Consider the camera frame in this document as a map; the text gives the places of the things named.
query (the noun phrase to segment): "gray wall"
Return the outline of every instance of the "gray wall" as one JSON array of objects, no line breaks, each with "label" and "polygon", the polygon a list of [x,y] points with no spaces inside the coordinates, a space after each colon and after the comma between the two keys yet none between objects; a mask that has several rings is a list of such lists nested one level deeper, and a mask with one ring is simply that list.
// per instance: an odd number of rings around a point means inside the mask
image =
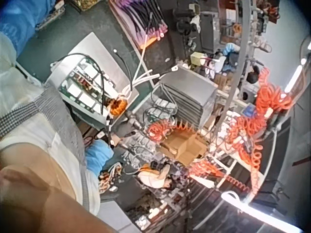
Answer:
[{"label": "gray wall", "polygon": [[272,53],[256,50],[255,57],[270,69],[269,81],[284,90],[300,64],[300,44],[310,34],[310,26],[288,0],[280,2],[280,15],[277,24],[269,22],[267,33],[263,34],[272,46]]}]

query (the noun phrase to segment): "gray apron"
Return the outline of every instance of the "gray apron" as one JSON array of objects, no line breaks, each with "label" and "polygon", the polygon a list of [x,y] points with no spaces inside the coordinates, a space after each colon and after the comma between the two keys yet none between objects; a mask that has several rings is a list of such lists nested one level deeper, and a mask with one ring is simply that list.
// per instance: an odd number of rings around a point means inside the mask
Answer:
[{"label": "gray apron", "polygon": [[44,114],[53,129],[59,134],[62,143],[78,159],[82,182],[83,207],[89,211],[83,138],[67,111],[63,99],[53,85],[47,83],[45,90],[35,101],[0,117],[0,138],[37,113]]}]

